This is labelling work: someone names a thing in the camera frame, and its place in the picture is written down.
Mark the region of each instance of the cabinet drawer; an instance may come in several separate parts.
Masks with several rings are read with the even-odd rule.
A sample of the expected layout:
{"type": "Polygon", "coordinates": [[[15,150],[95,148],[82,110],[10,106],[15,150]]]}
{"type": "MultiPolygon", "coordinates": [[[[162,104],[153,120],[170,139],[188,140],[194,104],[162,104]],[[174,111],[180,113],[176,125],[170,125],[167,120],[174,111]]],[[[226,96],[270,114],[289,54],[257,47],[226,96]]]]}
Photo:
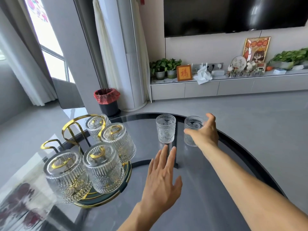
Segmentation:
{"type": "Polygon", "coordinates": [[[217,95],[250,93],[254,78],[220,81],[217,95]]]}
{"type": "Polygon", "coordinates": [[[219,81],[210,81],[199,85],[196,82],[185,85],[185,98],[216,96],[218,92],[219,81]]]}
{"type": "Polygon", "coordinates": [[[251,93],[295,91],[308,89],[308,74],[256,78],[251,93]]]}
{"type": "Polygon", "coordinates": [[[151,86],[153,100],[184,98],[185,83],[151,86]]]}

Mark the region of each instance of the black television screen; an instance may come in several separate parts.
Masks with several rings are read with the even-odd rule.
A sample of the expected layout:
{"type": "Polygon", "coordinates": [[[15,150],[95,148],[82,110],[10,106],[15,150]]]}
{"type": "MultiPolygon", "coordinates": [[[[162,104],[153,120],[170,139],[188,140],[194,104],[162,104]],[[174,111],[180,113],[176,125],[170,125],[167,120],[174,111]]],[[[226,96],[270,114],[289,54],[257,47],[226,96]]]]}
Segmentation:
{"type": "Polygon", "coordinates": [[[308,0],[164,0],[165,37],[305,26],[308,0]]]}

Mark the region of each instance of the clear drinking glass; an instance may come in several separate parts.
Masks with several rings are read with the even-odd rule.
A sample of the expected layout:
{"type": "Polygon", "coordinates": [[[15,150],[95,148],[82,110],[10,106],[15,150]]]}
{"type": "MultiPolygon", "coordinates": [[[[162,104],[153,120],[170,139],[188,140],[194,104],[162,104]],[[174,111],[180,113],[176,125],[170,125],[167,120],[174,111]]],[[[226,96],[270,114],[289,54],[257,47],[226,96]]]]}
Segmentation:
{"type": "Polygon", "coordinates": [[[90,117],[86,122],[86,129],[98,143],[102,142],[98,134],[102,129],[103,118],[105,119],[106,126],[111,125],[109,118],[105,114],[102,114],[101,117],[90,117]]]}
{"type": "Polygon", "coordinates": [[[111,193],[124,181],[124,169],[111,144],[98,143],[92,146],[84,154],[83,164],[98,193],[111,193]]]}
{"type": "Polygon", "coordinates": [[[74,203],[91,189],[92,183],[85,171],[79,153],[61,151],[44,165],[46,179],[61,203],[74,203]]]}
{"type": "Polygon", "coordinates": [[[176,119],[170,114],[163,114],[156,118],[158,140],[162,143],[172,143],[175,135],[176,119]]]}
{"type": "Polygon", "coordinates": [[[113,123],[107,126],[102,132],[101,139],[114,146],[121,163],[130,161],[136,153],[136,145],[122,123],[113,123]]]}
{"type": "MultiPolygon", "coordinates": [[[[193,130],[198,130],[202,128],[203,123],[204,120],[201,117],[197,116],[187,117],[184,121],[185,129],[193,129],[193,130]]],[[[184,134],[184,142],[191,147],[197,147],[197,145],[193,141],[193,138],[190,135],[184,134]]]]}

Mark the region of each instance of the person's left hand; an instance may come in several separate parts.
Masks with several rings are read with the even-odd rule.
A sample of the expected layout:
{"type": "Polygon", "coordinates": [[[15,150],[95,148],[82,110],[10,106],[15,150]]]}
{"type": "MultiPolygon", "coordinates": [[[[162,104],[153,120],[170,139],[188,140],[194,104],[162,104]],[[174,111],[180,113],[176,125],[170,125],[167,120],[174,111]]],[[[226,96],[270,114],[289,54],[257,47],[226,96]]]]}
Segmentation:
{"type": "Polygon", "coordinates": [[[173,180],[173,167],[176,147],[173,147],[167,159],[167,145],[160,150],[156,158],[151,160],[148,177],[145,183],[141,207],[160,217],[170,209],[181,195],[182,178],[179,176],[175,184],[173,180]]]}

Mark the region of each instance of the power socket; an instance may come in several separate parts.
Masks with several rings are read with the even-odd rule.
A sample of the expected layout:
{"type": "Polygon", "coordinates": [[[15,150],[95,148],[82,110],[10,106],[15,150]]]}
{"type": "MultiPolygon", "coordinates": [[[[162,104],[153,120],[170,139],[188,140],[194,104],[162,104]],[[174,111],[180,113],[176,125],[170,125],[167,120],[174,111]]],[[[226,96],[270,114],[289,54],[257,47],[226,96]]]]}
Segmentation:
{"type": "MultiPolygon", "coordinates": [[[[211,72],[212,69],[219,69],[218,64],[221,64],[221,68],[220,69],[223,69],[223,67],[224,67],[224,63],[223,62],[221,62],[221,63],[208,63],[208,70],[209,70],[209,72],[211,72]]],[[[198,70],[201,69],[201,67],[202,67],[202,64],[193,64],[192,65],[192,73],[197,73],[198,70]]]]}

